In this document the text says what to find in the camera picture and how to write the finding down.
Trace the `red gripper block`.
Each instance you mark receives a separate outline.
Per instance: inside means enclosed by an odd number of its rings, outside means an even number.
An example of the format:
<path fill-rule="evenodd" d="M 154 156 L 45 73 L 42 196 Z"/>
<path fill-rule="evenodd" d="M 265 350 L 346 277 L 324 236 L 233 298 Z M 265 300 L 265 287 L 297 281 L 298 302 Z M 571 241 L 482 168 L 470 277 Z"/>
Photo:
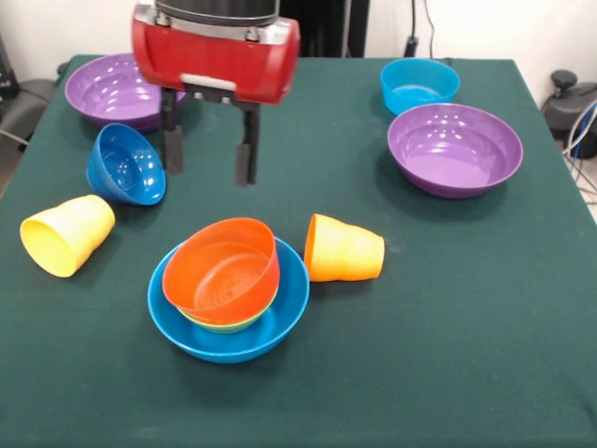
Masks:
<path fill-rule="evenodd" d="M 243 103 L 276 105 L 288 94 L 300 46 L 299 23 L 280 17 L 266 2 L 255 13 L 210 14 L 185 2 L 137 4 L 132 48 L 142 76 L 161 86 L 162 162 L 171 175 L 183 171 L 182 128 L 177 91 L 208 89 Z M 237 145 L 235 178 L 254 185 L 257 178 L 260 105 L 239 105 L 243 138 Z"/>

